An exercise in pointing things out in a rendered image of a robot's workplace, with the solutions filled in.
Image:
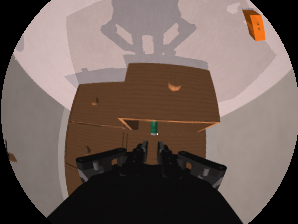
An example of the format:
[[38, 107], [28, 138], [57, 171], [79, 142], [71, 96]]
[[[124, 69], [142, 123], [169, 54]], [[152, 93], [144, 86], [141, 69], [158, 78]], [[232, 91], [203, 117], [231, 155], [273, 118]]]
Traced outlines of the brown wooden chest of drawers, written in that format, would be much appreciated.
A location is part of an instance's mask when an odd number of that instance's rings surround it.
[[[78, 93], [78, 90], [80, 86], [86, 86], [86, 85], [101, 85], [101, 84], [124, 84], [124, 82], [101, 82], [101, 83], [87, 83], [87, 84], [79, 84], [69, 115], [68, 119], [68, 125], [67, 125], [67, 131], [66, 131], [66, 139], [65, 139], [65, 153], [64, 153], [64, 164], [65, 164], [65, 178], [66, 178], [66, 166], [78, 171], [78, 168], [66, 163], [66, 149], [67, 149], [67, 137], [68, 137], [68, 130], [69, 130], [69, 124], [75, 125], [75, 126], [81, 126], [81, 127], [87, 127], [87, 128], [94, 128], [94, 129], [101, 129], [101, 130], [109, 130], [109, 131], [118, 131], [118, 132], [124, 132], [124, 139], [123, 139], [123, 148], [127, 149], [127, 139], [128, 139], [128, 133], [141, 133], [141, 134], [151, 134], [151, 131], [145, 131], [145, 130], [131, 130], [125, 125], [125, 129], [119, 129], [119, 128], [109, 128], [109, 127], [101, 127], [101, 126], [93, 126], [93, 125], [85, 125], [85, 124], [79, 124], [79, 123], [73, 123], [70, 121], [71, 114], [73, 110], [73, 106], [75, 103], [75, 99]], [[166, 132], [166, 131], [157, 131], [157, 134], [159, 135], [203, 135], [203, 158], [206, 159], [206, 129], [200, 131], [200, 132]], [[66, 178], [66, 185], [67, 185], [67, 178]], [[68, 185], [67, 185], [67, 191], [68, 191]], [[69, 191], [68, 191], [69, 196]]]

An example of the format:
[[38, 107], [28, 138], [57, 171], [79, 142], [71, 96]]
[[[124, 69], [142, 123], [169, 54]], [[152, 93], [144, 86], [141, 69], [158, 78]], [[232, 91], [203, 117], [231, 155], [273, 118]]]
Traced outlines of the dark brown drawer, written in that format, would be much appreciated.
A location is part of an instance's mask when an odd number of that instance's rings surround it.
[[166, 132], [200, 132], [220, 123], [210, 71], [129, 63], [118, 119], [131, 130], [145, 131], [150, 131], [151, 121], [157, 121], [157, 131]]
[[76, 158], [123, 148], [124, 132], [69, 124], [66, 163], [77, 167]]
[[79, 172], [73, 170], [66, 166], [66, 178], [67, 178], [67, 185], [69, 196], [74, 192], [74, 190], [79, 187], [82, 183]]
[[132, 152], [138, 144], [148, 141], [146, 164], [157, 164], [158, 141], [167, 145], [172, 154], [186, 151], [203, 158], [203, 135], [151, 135], [141, 133], [128, 133], [127, 152]]
[[124, 129], [118, 109], [124, 84], [80, 86], [70, 121], [101, 127]]

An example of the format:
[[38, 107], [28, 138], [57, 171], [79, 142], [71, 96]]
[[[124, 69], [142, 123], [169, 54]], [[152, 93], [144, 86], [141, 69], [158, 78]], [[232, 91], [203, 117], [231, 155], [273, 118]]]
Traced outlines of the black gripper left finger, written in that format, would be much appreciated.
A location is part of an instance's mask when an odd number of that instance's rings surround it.
[[[142, 163], [146, 164], [147, 151], [148, 141], [143, 141], [143, 143], [138, 144], [132, 152], [127, 152], [125, 148], [117, 148], [93, 155], [78, 157], [76, 158], [76, 164], [81, 181], [85, 183], [93, 175], [119, 167], [121, 167], [119, 170], [120, 176], [140, 176]], [[116, 158], [117, 164], [112, 165], [112, 160]]]

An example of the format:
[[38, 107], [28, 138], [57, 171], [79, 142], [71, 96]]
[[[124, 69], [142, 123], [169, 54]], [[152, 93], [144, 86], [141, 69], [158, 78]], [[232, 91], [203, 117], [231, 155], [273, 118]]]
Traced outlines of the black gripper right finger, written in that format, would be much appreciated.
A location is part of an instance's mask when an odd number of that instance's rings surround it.
[[[162, 155], [161, 155], [162, 154]], [[186, 151], [179, 151], [178, 155], [170, 155], [172, 151], [163, 142], [158, 142], [157, 164], [162, 164], [162, 177], [183, 178], [183, 171], [208, 181], [218, 190], [227, 167], [225, 165], [207, 160]], [[178, 161], [178, 162], [177, 162]], [[186, 164], [191, 164], [190, 169]], [[183, 171], [182, 171], [183, 170]]]

